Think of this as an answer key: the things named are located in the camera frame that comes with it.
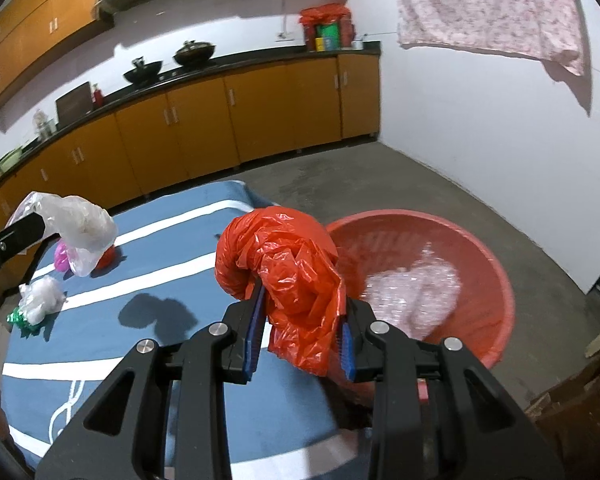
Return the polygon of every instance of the kitchen countertop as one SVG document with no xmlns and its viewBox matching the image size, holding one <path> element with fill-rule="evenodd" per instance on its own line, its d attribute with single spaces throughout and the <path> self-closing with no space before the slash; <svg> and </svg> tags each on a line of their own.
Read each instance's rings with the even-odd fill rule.
<svg viewBox="0 0 600 480">
<path fill-rule="evenodd" d="M 0 183 L 18 171 L 18 168 L 27 160 L 33 158 L 40 151 L 44 150 L 49 144 L 58 140 L 60 137 L 72 132 L 76 128 L 83 126 L 97 118 L 115 112 L 118 108 L 133 101 L 138 101 L 152 94 L 166 91 L 173 86 L 195 81 L 213 75 L 220 75 L 224 72 L 247 68 L 277 61 L 295 60 L 295 59 L 317 59 L 321 57 L 335 57 L 338 54 L 366 54 L 369 56 L 380 56 L 379 41 L 365 41 L 363 50 L 329 50 L 326 52 L 308 52 L 304 45 L 281 46 L 275 48 L 264 48 L 261 50 L 251 50 L 249 52 L 239 52 L 238 54 L 229 54 L 228 56 L 213 57 L 201 69 L 185 70 L 177 68 L 161 72 L 158 81 L 144 88 L 137 88 L 129 85 L 117 90 L 104 98 L 104 105 L 93 112 L 80 118 L 67 126 L 62 126 L 53 137 L 40 142 L 33 149 L 25 152 L 18 163 L 0 176 Z"/>
</svg>

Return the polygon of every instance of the blue and white striped cloth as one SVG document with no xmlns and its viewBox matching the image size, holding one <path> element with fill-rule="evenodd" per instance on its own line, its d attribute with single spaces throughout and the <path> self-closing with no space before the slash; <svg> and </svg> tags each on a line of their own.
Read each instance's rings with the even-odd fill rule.
<svg viewBox="0 0 600 480">
<path fill-rule="evenodd" d="M 88 278 L 54 270 L 47 250 L 34 279 L 57 278 L 68 299 L 39 335 L 13 329 L 2 376 L 2 407 L 30 466 L 138 340 L 173 344 L 222 318 L 234 300 L 214 277 L 217 235 L 266 205 L 241 182 L 215 182 L 120 213 L 122 258 Z M 225 401 L 235 479 L 366 478 L 362 435 L 338 430 L 316 378 L 266 349 L 250 384 L 225 385 Z"/>
</svg>

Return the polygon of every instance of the red bag on counter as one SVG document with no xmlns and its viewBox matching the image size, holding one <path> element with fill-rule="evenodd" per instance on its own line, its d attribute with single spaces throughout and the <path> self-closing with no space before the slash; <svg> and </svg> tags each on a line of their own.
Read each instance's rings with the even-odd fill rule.
<svg viewBox="0 0 600 480">
<path fill-rule="evenodd" d="M 268 292 L 273 325 L 269 351 L 309 373 L 324 376 L 345 313 L 338 252 L 311 216 L 282 206 L 234 219 L 216 249 L 216 280 L 238 300 L 250 297 L 256 276 Z"/>
<path fill-rule="evenodd" d="M 343 4 L 325 4 L 301 10 L 298 21 L 303 25 L 328 25 L 344 16 L 350 18 L 351 11 Z"/>
</svg>

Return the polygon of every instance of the wall socket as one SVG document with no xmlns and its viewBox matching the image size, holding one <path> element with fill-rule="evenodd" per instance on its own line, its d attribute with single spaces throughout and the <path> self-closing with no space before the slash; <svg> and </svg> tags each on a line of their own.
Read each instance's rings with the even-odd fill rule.
<svg viewBox="0 0 600 480">
<path fill-rule="evenodd" d="M 293 41 L 294 35 L 291 32 L 279 32 L 276 36 L 276 42 L 279 41 Z"/>
</svg>

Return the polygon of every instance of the concrete floor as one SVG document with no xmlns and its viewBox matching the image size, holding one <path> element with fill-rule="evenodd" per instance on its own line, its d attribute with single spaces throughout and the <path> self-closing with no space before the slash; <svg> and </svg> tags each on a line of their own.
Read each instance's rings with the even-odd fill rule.
<svg viewBox="0 0 600 480">
<path fill-rule="evenodd" d="M 600 332 L 600 298 L 585 296 L 541 249 L 455 184 L 379 142 L 282 160 L 234 174 L 257 193 L 327 224 L 370 209 L 447 218 L 497 256 L 516 297 L 516 324 L 494 374 L 521 406 L 585 364 Z"/>
</svg>

